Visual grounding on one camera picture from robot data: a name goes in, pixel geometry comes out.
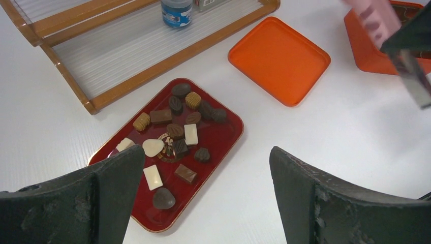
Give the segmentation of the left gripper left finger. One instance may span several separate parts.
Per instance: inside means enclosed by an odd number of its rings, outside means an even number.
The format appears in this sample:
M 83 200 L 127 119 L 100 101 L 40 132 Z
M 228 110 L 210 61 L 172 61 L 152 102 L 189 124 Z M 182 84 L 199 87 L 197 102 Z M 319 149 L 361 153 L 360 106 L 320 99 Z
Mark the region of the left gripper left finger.
M 66 175 L 1 192 L 1 243 L 122 243 L 145 163 L 134 145 Z

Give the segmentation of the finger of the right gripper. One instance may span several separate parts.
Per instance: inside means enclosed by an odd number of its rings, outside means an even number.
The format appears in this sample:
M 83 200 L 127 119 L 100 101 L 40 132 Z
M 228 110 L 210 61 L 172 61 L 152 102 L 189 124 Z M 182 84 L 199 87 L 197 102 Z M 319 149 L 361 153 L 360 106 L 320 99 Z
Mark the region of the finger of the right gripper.
M 414 54 L 430 51 L 430 3 L 389 37 L 380 50 L 392 61 L 416 105 L 429 108 L 430 80 Z

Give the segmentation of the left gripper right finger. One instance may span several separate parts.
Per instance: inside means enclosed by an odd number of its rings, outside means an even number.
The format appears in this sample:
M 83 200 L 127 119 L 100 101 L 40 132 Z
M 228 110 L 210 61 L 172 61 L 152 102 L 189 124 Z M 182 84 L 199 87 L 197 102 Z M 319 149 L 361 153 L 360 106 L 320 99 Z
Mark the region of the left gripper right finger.
M 363 188 L 277 146 L 269 165 L 287 243 L 430 243 L 430 194 Z

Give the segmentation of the pink tongs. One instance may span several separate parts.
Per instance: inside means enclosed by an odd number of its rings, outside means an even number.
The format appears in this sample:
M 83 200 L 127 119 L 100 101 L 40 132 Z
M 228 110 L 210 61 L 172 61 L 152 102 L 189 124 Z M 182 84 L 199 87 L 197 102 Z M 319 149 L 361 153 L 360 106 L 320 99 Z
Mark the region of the pink tongs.
M 343 2 L 353 9 L 378 49 L 402 26 L 388 0 L 343 0 Z

